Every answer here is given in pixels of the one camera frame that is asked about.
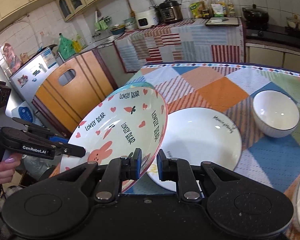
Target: rice cooker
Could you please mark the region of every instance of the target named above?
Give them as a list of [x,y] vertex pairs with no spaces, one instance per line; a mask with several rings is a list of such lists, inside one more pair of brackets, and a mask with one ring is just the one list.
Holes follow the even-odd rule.
[[159,5],[163,21],[167,24],[177,23],[183,20],[181,5],[176,0],[164,0]]
[[155,9],[136,13],[136,21],[140,30],[148,29],[159,24]]

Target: white plate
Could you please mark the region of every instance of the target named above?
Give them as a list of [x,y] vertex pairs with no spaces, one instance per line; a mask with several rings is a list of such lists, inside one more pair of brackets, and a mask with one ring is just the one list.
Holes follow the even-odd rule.
[[[242,139],[226,115],[193,107],[169,114],[161,149],[167,158],[185,159],[191,165],[210,161],[233,171],[241,157]],[[147,173],[163,188],[176,191],[175,182],[159,180],[156,160]]]
[[[69,143],[84,147],[86,155],[63,155],[60,172],[87,161],[108,164],[140,148],[143,175],[157,155],[166,123],[166,104],[157,91],[144,87],[121,91],[96,106],[75,129]],[[133,183],[125,181],[122,191]]]

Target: stove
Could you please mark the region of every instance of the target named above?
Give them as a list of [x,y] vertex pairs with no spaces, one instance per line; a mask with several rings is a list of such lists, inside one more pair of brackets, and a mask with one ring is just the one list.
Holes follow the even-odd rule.
[[247,24],[246,38],[261,41],[271,41],[300,49],[300,31],[290,27],[281,27],[271,24]]

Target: green bag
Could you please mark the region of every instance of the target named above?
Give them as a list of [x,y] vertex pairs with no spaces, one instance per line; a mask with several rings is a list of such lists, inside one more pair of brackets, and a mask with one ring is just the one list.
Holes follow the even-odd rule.
[[75,50],[72,45],[72,41],[65,38],[62,34],[60,34],[60,42],[58,48],[63,59],[67,59],[75,54]]

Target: table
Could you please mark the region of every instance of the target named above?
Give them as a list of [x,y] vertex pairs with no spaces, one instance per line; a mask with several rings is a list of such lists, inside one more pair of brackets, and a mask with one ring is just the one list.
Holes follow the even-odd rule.
[[244,37],[239,26],[205,26],[206,19],[184,19],[128,32],[114,41],[126,72],[147,63],[176,61],[244,62]]
[[[280,91],[300,109],[300,74],[236,64],[182,63],[146,65],[128,83],[145,81],[165,98],[168,112],[208,107],[225,113],[240,130],[243,152],[235,172],[284,192],[290,199],[300,179],[300,123],[284,138],[270,138],[256,127],[253,97],[263,90]],[[169,193],[145,174],[127,194]],[[292,227],[290,239],[300,240]]]

